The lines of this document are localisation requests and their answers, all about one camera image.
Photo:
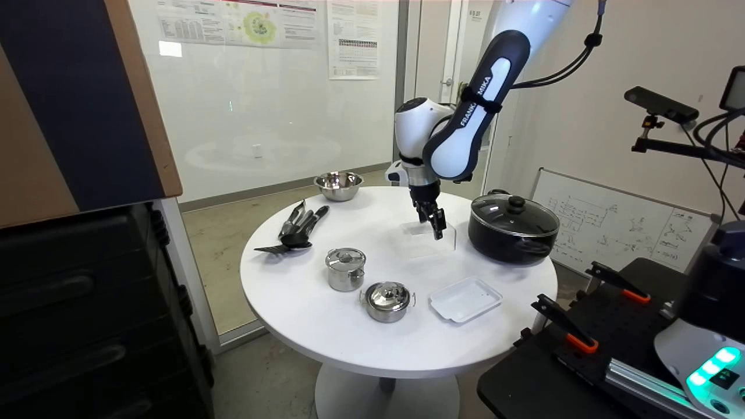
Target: metal cup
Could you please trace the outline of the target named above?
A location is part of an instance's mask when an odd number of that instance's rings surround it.
[[[366,279],[366,254],[352,246],[332,249],[326,255],[327,286],[340,294],[355,291]]]

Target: black pot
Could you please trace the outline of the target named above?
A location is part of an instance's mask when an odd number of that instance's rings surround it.
[[[469,202],[468,238],[476,252],[503,263],[538,263],[552,254],[558,216],[519,195],[490,191]]]

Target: paper on wall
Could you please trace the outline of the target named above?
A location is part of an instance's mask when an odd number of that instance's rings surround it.
[[[380,77],[380,0],[327,0],[331,78]]]
[[[311,48],[319,0],[158,0],[158,24],[186,43]]]

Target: cable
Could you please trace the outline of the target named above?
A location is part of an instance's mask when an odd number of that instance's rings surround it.
[[[589,57],[589,53],[603,41],[601,28],[603,28],[603,17],[605,17],[605,3],[608,0],[598,0],[596,28],[584,38],[584,52],[573,62],[567,62],[566,67],[560,67],[554,74],[546,74],[539,78],[529,78],[529,82],[513,83],[512,88],[539,88],[539,85],[558,83],[560,78],[577,71],[584,66],[584,61]]]
[[[701,131],[702,131],[705,125],[714,123],[714,120],[722,120],[722,119],[725,119],[725,112],[724,112],[724,113],[717,113],[717,117],[711,117],[711,119],[705,119],[702,123],[698,123],[698,125],[694,127],[694,140],[705,147],[705,140],[701,138]]]
[[[714,154],[725,154],[724,148],[711,147],[719,131],[724,131],[730,120],[735,120],[737,113],[725,113],[708,134],[705,134],[705,148]]]
[[[711,177],[714,185],[719,189],[719,197],[722,197],[722,202],[725,202],[725,204],[728,204],[728,209],[730,209],[730,213],[735,213],[735,219],[740,219],[740,216],[737,216],[737,212],[735,212],[735,208],[730,204],[730,199],[728,199],[725,191],[724,191],[724,189],[722,189],[722,183],[717,181],[714,170],[708,164],[708,161],[702,161],[702,159],[701,159],[701,162],[702,162],[702,168],[705,168],[708,177]]]
[[[728,123],[725,123],[725,127],[724,127],[724,152],[728,152],[730,148],[730,145],[728,145]],[[728,171],[728,161],[724,162],[724,170],[722,170],[722,177],[719,177],[719,191],[724,194],[724,181],[725,181],[725,171]],[[724,204],[724,195],[722,195],[722,212],[719,212],[719,219],[724,222],[724,212],[725,212],[725,204]]]

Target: stainless steel bowl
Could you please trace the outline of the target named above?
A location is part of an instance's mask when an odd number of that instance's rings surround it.
[[[377,281],[360,294],[366,311],[380,323],[396,323],[411,305],[411,294],[397,281]]]
[[[334,170],[326,171],[324,177],[317,177],[313,183],[319,185],[326,199],[345,202],[357,194],[363,177],[348,170]]]

